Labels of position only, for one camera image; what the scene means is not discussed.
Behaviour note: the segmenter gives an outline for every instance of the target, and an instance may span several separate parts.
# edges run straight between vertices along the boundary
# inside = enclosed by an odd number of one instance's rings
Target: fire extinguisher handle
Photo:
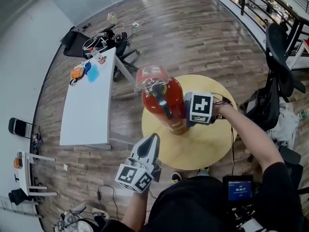
[[[162,85],[154,85],[153,86],[153,93],[156,101],[159,104],[159,107],[162,108],[168,117],[168,119],[173,118],[173,114],[169,108],[168,102],[165,99],[165,95],[163,94],[163,86]]]

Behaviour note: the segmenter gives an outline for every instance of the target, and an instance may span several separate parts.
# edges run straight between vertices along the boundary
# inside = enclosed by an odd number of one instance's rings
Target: black shirt
[[[176,183],[160,193],[141,231],[231,231],[222,198],[222,182],[210,176],[196,176]],[[274,163],[265,170],[261,193],[254,203],[255,219],[264,228],[302,232],[304,217],[300,199],[284,163]],[[109,220],[102,231],[132,230],[121,222]]]

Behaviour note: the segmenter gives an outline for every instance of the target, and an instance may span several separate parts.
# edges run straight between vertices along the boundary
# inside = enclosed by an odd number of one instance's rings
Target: sneaker
[[[210,169],[209,169],[209,167],[205,167],[205,168],[199,169],[198,172],[201,171],[201,170],[206,170],[206,171],[209,173],[209,170],[210,170]]]
[[[178,172],[172,173],[171,181],[172,181],[173,184],[180,182],[181,180],[182,180],[182,176],[180,175],[180,173],[178,173]]]

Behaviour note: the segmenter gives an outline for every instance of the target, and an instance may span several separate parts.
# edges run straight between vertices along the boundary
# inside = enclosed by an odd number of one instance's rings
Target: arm
[[[129,207],[126,210],[122,223],[134,231],[140,231],[146,219],[148,190],[143,193],[134,192]]]
[[[216,109],[235,128],[247,149],[260,163],[263,172],[275,162],[284,162],[275,144],[254,122],[230,105],[219,105]]]

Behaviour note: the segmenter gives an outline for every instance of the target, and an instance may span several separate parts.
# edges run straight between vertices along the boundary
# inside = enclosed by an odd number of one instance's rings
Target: camera screen
[[[228,200],[239,201],[252,198],[251,181],[229,181]]]

